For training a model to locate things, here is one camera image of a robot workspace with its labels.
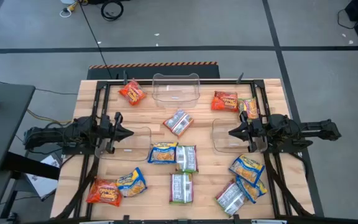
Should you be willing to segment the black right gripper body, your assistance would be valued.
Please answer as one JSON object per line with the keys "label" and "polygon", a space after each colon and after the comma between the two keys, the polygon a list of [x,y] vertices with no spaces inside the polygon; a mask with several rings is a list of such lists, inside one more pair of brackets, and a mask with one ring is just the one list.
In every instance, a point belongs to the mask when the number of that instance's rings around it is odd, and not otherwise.
{"label": "black right gripper body", "polygon": [[267,137],[262,120],[257,118],[249,121],[247,113],[243,111],[240,114],[240,121],[248,123],[247,131],[243,131],[248,132],[248,151],[264,153],[267,149]]}

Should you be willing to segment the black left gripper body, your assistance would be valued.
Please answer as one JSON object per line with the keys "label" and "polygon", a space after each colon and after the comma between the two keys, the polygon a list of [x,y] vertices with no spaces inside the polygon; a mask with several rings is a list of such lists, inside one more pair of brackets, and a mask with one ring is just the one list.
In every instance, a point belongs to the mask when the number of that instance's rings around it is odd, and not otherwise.
{"label": "black left gripper body", "polygon": [[99,142],[102,143],[103,140],[109,139],[109,141],[106,143],[105,151],[110,154],[114,153],[114,135],[117,123],[122,123],[122,114],[120,112],[116,112],[114,115],[114,123],[111,123],[110,117],[108,115],[101,115],[99,124]]}

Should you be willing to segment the orange Saucy Noods packet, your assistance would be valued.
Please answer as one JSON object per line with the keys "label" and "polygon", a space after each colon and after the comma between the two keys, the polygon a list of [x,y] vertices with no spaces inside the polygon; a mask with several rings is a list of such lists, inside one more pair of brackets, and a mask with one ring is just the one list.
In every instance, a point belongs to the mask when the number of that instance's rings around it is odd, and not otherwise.
{"label": "orange Saucy Noods packet", "polygon": [[238,111],[237,92],[215,91],[211,102],[212,110]]}
{"label": "orange Saucy Noods packet", "polygon": [[143,100],[147,93],[142,89],[139,83],[132,79],[123,88],[119,90],[119,93],[128,101],[132,106],[137,105]]}
{"label": "orange Saucy Noods packet", "polygon": [[118,207],[120,206],[121,200],[122,194],[115,180],[96,178],[91,185],[86,202],[107,203]]}

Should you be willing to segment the blue yellow Maruchan ramen packet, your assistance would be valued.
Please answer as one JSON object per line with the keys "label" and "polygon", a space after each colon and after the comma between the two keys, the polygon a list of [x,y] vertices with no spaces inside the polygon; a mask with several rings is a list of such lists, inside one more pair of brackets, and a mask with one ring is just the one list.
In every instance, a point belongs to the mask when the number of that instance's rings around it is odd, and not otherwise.
{"label": "blue yellow Maruchan ramen packet", "polygon": [[118,178],[116,185],[124,197],[134,197],[147,189],[144,176],[138,167],[130,174]]}
{"label": "blue yellow Maruchan ramen packet", "polygon": [[176,163],[177,142],[158,142],[152,146],[148,163],[174,164]]}
{"label": "blue yellow Maruchan ramen packet", "polygon": [[252,185],[250,185],[250,183],[237,175],[236,184],[240,188],[242,193],[247,197],[247,199],[252,203],[256,203],[256,200],[259,197],[265,195],[268,192],[267,188],[261,180],[259,180],[253,187]]}
{"label": "blue yellow Maruchan ramen packet", "polygon": [[229,168],[231,172],[244,179],[251,186],[255,186],[258,183],[264,169],[263,164],[249,159],[244,154],[236,158]]}

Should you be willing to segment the silver snack bag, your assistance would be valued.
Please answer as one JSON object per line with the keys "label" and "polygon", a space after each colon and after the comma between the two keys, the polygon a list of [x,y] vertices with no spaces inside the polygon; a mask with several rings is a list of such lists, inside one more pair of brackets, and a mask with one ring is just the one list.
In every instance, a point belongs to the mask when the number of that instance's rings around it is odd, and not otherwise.
{"label": "silver snack bag", "polygon": [[223,188],[214,199],[223,209],[224,213],[230,217],[248,201],[247,197],[234,180],[230,180],[225,188]]}

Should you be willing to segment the clear plastic bin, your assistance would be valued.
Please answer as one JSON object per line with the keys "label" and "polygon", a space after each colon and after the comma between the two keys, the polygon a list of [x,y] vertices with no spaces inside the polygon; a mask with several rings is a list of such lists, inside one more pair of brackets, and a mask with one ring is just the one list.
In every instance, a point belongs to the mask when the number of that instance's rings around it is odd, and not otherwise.
{"label": "clear plastic bin", "polygon": [[211,134],[214,150],[226,154],[250,153],[248,140],[243,141],[229,134],[229,131],[242,124],[245,122],[241,122],[239,119],[215,119],[212,122]]}
{"label": "clear plastic bin", "polygon": [[108,138],[99,139],[101,145],[95,148],[95,156],[111,161],[146,161],[152,147],[151,129],[146,126],[125,126],[125,128],[134,134],[120,142],[114,141],[111,144],[113,149],[108,146]]}
{"label": "clear plastic bin", "polygon": [[152,80],[152,98],[162,108],[195,107],[200,98],[198,74],[162,75],[156,73]]}

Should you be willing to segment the black hazard-striped floor mat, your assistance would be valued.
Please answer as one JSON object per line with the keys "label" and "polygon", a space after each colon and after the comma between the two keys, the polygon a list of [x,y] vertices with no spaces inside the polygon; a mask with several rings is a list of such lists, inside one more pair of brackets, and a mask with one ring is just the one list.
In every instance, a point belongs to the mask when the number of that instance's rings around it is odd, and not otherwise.
{"label": "black hazard-striped floor mat", "polygon": [[115,65],[91,65],[87,80],[123,80],[153,79],[156,73],[165,76],[187,76],[197,74],[201,79],[219,79],[217,62],[161,62],[161,63],[125,63]]}

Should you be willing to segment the white paper sheets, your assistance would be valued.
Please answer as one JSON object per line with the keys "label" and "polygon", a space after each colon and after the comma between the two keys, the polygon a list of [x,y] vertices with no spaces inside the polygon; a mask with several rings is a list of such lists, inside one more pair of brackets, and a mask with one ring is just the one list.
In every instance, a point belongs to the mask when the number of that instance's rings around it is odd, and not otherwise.
{"label": "white paper sheets", "polygon": [[[41,163],[60,168],[60,160],[55,154],[49,155],[41,160]],[[37,195],[43,200],[54,193],[57,188],[58,180],[39,177],[33,174],[26,174],[27,180],[35,189]]]}

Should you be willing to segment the black desk base beam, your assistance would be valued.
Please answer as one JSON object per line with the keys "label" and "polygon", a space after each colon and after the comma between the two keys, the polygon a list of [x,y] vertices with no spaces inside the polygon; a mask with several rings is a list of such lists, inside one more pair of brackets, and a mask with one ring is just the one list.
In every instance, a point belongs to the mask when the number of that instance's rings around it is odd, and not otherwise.
{"label": "black desk base beam", "polygon": [[1,169],[54,180],[58,180],[60,174],[60,169],[55,166],[44,164],[12,152],[8,152],[5,156]]}

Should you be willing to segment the dark grey desk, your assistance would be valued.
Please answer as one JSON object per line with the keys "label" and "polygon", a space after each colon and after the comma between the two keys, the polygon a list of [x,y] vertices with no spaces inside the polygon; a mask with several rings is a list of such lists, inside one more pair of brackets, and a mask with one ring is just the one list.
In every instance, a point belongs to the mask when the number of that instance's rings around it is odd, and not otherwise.
{"label": "dark grey desk", "polygon": [[18,155],[9,152],[34,94],[32,85],[0,84],[0,171]]}

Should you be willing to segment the yellow white power plug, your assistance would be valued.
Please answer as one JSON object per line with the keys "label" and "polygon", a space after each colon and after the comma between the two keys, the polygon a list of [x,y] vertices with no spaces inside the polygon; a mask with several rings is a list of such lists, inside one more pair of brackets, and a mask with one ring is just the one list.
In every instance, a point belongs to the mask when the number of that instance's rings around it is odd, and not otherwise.
{"label": "yellow white power plug", "polygon": [[66,6],[60,11],[59,16],[62,18],[68,18],[72,15],[75,7],[80,3],[80,0],[61,0]]}

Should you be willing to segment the black metal rig frame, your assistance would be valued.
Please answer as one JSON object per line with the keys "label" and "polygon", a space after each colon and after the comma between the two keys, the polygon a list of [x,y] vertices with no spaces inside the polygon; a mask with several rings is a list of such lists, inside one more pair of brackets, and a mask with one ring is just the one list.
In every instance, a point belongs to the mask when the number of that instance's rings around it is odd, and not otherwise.
{"label": "black metal rig frame", "polygon": [[[94,95],[98,81],[107,80],[82,80],[80,83],[74,117],[87,116],[91,113]],[[195,122],[178,139],[162,123],[170,117],[177,108],[158,107],[152,98],[153,87],[150,80],[140,80],[141,86],[148,91],[146,99],[136,106],[131,106],[117,92],[122,86],[123,80],[109,80],[118,86],[110,90],[107,114],[114,118],[115,112],[123,115],[123,126],[127,129],[140,131],[142,136],[132,136],[117,143],[117,149],[113,159],[124,159],[117,161],[101,159],[97,166],[97,174],[102,179],[116,179],[129,174],[136,167],[139,167],[145,175],[148,189],[138,196],[124,198],[119,207],[105,203],[88,204],[86,197],[89,187],[86,188],[80,203],[79,217],[85,217],[87,211],[90,213],[91,221],[107,220],[111,223],[119,223],[125,215],[129,216],[128,224],[135,223],[176,223],[178,220],[187,220],[187,224],[234,224],[233,218],[229,218],[217,202],[214,196],[223,189],[233,174],[228,170],[229,165],[239,155],[238,153],[220,153],[215,151],[212,140],[213,120],[238,118],[238,113],[228,111],[213,111],[210,103],[214,91],[236,91],[240,97],[250,97],[251,87],[237,84],[235,79],[201,79],[199,86],[200,98],[194,107],[184,107],[184,110],[194,117]],[[280,79],[264,79],[267,91],[267,101],[270,110],[277,113],[288,114],[287,101],[285,99],[282,82]],[[169,174],[174,173],[176,165],[149,164],[144,160],[148,148],[139,145],[135,148],[133,141],[145,139],[145,134],[151,131],[151,142],[178,141],[180,144],[195,144],[199,173],[195,174],[195,200],[189,205],[169,204]],[[91,169],[95,156],[80,154],[70,159],[60,172],[58,188],[55,193],[52,211],[50,216],[57,217],[68,205],[77,190],[80,179],[86,176]],[[281,154],[280,159],[283,165],[283,172],[287,187],[295,195],[295,198],[302,206],[311,213],[314,213],[310,191],[306,183],[304,168],[301,161],[291,155]],[[252,205],[246,203],[238,212],[241,223],[249,223],[251,219],[273,219],[273,207],[270,193],[260,198],[260,201]]]}

